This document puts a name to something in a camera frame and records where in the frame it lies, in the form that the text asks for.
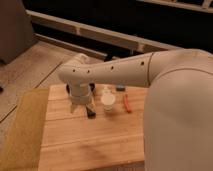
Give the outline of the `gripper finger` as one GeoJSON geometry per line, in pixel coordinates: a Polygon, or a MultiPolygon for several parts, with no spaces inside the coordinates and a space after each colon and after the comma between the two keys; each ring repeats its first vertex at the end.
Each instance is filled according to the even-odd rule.
{"type": "Polygon", "coordinates": [[[70,113],[71,113],[71,114],[74,113],[76,107],[77,107],[77,106],[76,106],[75,104],[71,104],[71,106],[70,106],[70,113]]]}
{"type": "Polygon", "coordinates": [[[86,104],[85,106],[86,106],[86,109],[87,109],[87,110],[92,111],[92,110],[91,110],[91,107],[90,107],[88,104],[86,104]]]}

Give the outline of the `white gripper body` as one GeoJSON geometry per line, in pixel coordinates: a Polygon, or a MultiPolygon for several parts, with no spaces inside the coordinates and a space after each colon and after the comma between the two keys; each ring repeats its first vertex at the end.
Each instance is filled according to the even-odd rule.
{"type": "Polygon", "coordinates": [[[91,102],[91,89],[88,84],[70,85],[69,95],[74,105],[87,105],[91,102]]]}

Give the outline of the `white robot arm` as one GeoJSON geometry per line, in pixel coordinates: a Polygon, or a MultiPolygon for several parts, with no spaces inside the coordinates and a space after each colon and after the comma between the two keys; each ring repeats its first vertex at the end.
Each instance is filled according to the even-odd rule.
{"type": "Polygon", "coordinates": [[[200,49],[151,52],[88,64],[78,54],[59,78],[71,101],[90,101],[91,83],[146,87],[146,171],[213,171],[213,54],[200,49]]]}

